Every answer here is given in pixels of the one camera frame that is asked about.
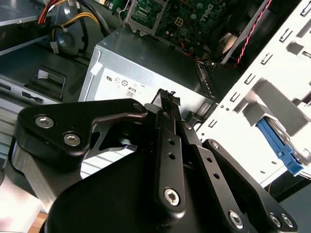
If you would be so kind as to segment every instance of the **yellow wire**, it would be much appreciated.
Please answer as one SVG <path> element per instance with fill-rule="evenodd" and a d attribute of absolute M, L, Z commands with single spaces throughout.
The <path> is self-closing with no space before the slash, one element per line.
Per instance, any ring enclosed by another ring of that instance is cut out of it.
<path fill-rule="evenodd" d="M 63 2 L 66 2 L 66 1 L 67 1 L 67 0 L 61 0 L 61 1 L 57 2 L 57 3 L 55 3 L 55 4 L 54 4 L 54 7 L 57 6 L 57 5 L 59 5 L 59 4 L 62 4 Z"/>
<path fill-rule="evenodd" d="M 268 193 L 269 193 L 269 194 L 270 194 L 271 185 L 272 185 L 272 182 L 269 184 L 269 187 L 268 187 Z"/>
<path fill-rule="evenodd" d="M 66 23 L 64 23 L 63 25 L 57 25 L 57 26 L 60 26 L 60 27 L 65 27 L 67 26 L 68 24 L 72 23 L 73 21 L 79 19 L 79 18 L 82 18 L 82 17 L 89 17 L 91 18 L 92 20 L 94 20 L 97 24 L 99 24 L 97 18 L 89 13 L 89 12 L 83 12 L 83 13 L 80 13 L 80 14 L 77 14 L 75 17 L 73 17 L 72 19 L 68 20 Z M 55 32 L 56 32 L 56 28 L 53 28 L 52 29 L 52 41 L 54 41 L 54 38 L 55 38 Z"/>

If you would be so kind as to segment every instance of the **white label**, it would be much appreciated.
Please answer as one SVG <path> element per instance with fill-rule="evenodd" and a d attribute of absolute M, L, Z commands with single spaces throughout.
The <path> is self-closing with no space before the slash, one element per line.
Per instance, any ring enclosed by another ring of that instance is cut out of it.
<path fill-rule="evenodd" d="M 141 104 L 151 103 L 158 89 L 142 85 L 124 75 L 104 69 L 95 100 L 132 98 Z"/>
<path fill-rule="evenodd" d="M 90 72 L 94 75 L 97 75 L 102 67 L 103 67 L 102 63 L 96 62 Z"/>
<path fill-rule="evenodd" d="M 200 21 L 206 21 L 208 15 L 210 14 L 211 10 L 214 8 L 214 5 L 213 4 L 209 4 L 207 6 L 207 9 L 205 10 L 204 14 L 202 15 Z"/>

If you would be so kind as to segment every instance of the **black plastic mount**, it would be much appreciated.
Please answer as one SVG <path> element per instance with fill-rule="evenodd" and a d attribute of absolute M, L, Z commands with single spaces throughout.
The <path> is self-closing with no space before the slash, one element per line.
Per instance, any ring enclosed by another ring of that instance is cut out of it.
<path fill-rule="evenodd" d="M 195 130 L 181 120 L 178 106 L 161 93 L 162 110 L 156 114 L 132 99 L 21 111 L 16 143 L 62 172 L 79 168 L 95 124 L 110 128 L 106 143 L 121 137 L 122 132 L 113 128 L 118 122 L 134 123 L 141 132 L 131 139 L 138 143 L 136 152 L 60 194 L 49 212 L 46 232 L 297 232 L 290 215 L 218 142 L 201 144 Z M 40 116 L 51 118 L 54 125 L 39 127 L 35 119 Z M 67 133 L 79 136 L 80 143 L 67 145 Z"/>
<path fill-rule="evenodd" d="M 53 120 L 50 128 L 39 127 L 35 119 L 46 116 Z M 147 110 L 133 99 L 42 105 L 23 109 L 17 118 L 15 139 L 31 155 L 59 170 L 79 167 L 90 149 L 95 124 L 142 121 Z M 70 146 L 64 135 L 73 133 L 80 144 Z"/>

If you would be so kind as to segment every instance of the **screw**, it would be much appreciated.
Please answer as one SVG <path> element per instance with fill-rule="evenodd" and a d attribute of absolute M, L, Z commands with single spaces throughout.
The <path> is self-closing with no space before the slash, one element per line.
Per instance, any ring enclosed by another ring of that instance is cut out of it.
<path fill-rule="evenodd" d="M 272 221 L 274 222 L 274 224 L 276 224 L 278 227 L 281 227 L 281 223 L 280 221 L 278 220 L 277 217 L 275 217 L 273 214 L 270 214 L 270 218 L 272 219 Z"/>
<path fill-rule="evenodd" d="M 171 119 L 170 115 L 166 112 L 163 113 L 163 115 L 167 118 L 167 119 Z"/>
<path fill-rule="evenodd" d="M 72 147 L 78 146 L 81 142 L 79 136 L 73 134 L 73 133 L 67 133 L 64 136 L 64 142 Z"/>
<path fill-rule="evenodd" d="M 236 213 L 234 213 L 233 211 L 229 212 L 229 217 L 231 222 L 238 228 L 238 229 L 242 229 L 243 228 L 243 222 L 242 219 L 240 218 L 240 216 Z"/>
<path fill-rule="evenodd" d="M 134 103 L 134 108 L 136 108 L 138 111 L 142 111 L 142 107 L 138 103 Z"/>
<path fill-rule="evenodd" d="M 192 130 L 192 127 L 188 123 L 184 122 L 184 125 L 188 130 Z"/>
<path fill-rule="evenodd" d="M 214 141 L 212 141 L 212 145 L 213 145 L 213 147 L 215 147 L 216 149 L 219 148 L 218 144 L 217 144 L 216 142 L 214 142 Z"/>
<path fill-rule="evenodd" d="M 167 188 L 164 190 L 165 199 L 173 206 L 177 206 L 179 204 L 179 195 L 175 190 L 171 188 Z"/>
<path fill-rule="evenodd" d="M 39 116 L 35 119 L 35 124 L 41 128 L 48 129 L 53 127 L 54 121 L 47 116 Z"/>
<path fill-rule="evenodd" d="M 284 221 L 289 227 L 294 227 L 292 221 L 285 214 L 282 214 L 282 218 L 284 219 Z"/>

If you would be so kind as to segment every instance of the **cable connector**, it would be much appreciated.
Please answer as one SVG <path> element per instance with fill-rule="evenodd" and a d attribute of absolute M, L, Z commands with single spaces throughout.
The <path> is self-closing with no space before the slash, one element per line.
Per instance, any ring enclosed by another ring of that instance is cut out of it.
<path fill-rule="evenodd" d="M 51 46 L 51 49 L 53 50 L 54 54 L 59 53 L 57 41 L 50 42 L 50 46 Z"/>
<path fill-rule="evenodd" d="M 62 24 L 62 29 L 63 29 L 63 32 L 66 33 L 68 31 L 67 28 L 64 28 L 64 25 Z"/>

